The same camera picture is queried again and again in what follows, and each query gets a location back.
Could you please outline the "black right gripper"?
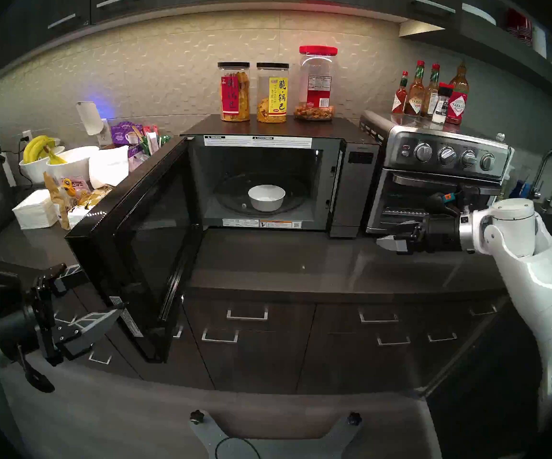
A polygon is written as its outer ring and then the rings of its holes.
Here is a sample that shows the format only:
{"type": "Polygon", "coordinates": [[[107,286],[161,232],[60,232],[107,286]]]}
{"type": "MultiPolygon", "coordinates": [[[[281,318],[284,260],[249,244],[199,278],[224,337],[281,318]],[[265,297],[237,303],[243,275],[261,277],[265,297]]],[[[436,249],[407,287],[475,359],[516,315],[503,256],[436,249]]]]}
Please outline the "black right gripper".
{"type": "Polygon", "coordinates": [[[376,245],[398,255],[462,251],[460,217],[429,216],[423,221],[405,220],[390,228],[391,235],[376,239],[376,245]]]}

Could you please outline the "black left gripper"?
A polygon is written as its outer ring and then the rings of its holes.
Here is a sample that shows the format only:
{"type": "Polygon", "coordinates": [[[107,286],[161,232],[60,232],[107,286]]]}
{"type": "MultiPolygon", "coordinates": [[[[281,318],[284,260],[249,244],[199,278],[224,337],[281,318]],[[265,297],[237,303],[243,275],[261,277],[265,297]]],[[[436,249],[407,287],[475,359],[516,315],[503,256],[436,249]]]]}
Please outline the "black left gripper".
{"type": "Polygon", "coordinates": [[[56,318],[53,297],[89,283],[80,264],[65,263],[48,268],[24,289],[19,277],[0,277],[0,367],[20,363],[24,356],[40,351],[52,366],[90,353],[116,323],[122,308],[88,313],[73,321],[56,318]]]}

